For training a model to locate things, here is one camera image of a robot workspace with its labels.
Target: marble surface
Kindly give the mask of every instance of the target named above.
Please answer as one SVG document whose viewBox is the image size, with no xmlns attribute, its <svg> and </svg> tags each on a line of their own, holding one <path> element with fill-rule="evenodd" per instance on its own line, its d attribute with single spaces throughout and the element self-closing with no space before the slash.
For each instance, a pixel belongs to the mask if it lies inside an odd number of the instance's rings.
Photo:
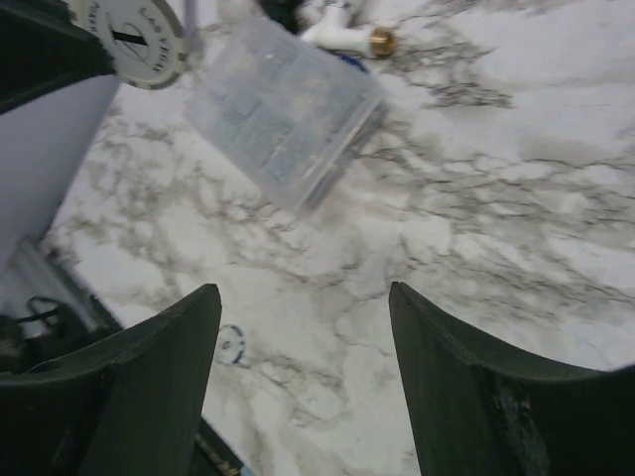
<svg viewBox="0 0 635 476">
<path fill-rule="evenodd" d="M 320 3 L 303 10 L 307 23 Z M 259 475 L 419 474 L 387 292 L 590 368 L 635 361 L 635 2 L 369 5 L 391 112 L 311 223 L 182 111 L 231 27 L 164 91 L 122 86 L 49 233 L 126 325 L 202 283 L 240 326 L 204 415 Z"/>
</svg>

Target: gray wall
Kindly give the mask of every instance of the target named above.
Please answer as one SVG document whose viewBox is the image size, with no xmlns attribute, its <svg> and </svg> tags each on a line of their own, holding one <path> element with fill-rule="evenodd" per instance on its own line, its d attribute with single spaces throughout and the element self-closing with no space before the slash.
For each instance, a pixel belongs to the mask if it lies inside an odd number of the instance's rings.
<svg viewBox="0 0 635 476">
<path fill-rule="evenodd" d="M 0 116 L 0 270 L 22 236 L 48 228 L 118 85 L 95 77 Z"/>
</svg>

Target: white plastic valve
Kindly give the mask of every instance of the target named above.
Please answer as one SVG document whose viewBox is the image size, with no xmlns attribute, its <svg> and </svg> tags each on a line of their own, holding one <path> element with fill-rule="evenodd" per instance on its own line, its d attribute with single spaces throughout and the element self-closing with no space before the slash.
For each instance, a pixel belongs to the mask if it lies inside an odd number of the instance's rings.
<svg viewBox="0 0 635 476">
<path fill-rule="evenodd" d="M 306 30 L 301 38 L 325 50 L 354 51 L 369 58 L 390 55 L 394 50 L 395 40 L 389 31 L 372 26 L 348 28 L 363 5 L 364 0 L 329 3 L 322 19 Z"/>
</svg>

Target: transparent plastic case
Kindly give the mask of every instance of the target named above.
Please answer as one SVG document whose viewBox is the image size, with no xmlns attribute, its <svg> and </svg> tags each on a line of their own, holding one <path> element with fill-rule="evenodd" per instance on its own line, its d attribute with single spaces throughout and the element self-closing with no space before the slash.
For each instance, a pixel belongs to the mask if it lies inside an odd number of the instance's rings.
<svg viewBox="0 0 635 476">
<path fill-rule="evenodd" d="M 261 18 L 243 23 L 186 117 L 273 201 L 315 207 L 385 114 L 369 75 Z"/>
</svg>

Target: circular marker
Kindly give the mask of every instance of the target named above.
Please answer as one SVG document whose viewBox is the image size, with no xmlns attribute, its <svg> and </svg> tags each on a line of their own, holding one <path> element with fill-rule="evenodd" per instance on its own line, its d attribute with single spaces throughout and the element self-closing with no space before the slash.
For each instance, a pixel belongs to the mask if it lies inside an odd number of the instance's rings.
<svg viewBox="0 0 635 476">
<path fill-rule="evenodd" d="M 69 9 L 113 57 L 122 81 L 161 89 L 186 70 L 185 30 L 166 0 L 75 0 Z"/>
<path fill-rule="evenodd" d="M 214 360 L 220 364 L 237 364 L 245 352 L 245 336 L 237 325 L 223 325 L 218 330 Z"/>
</svg>

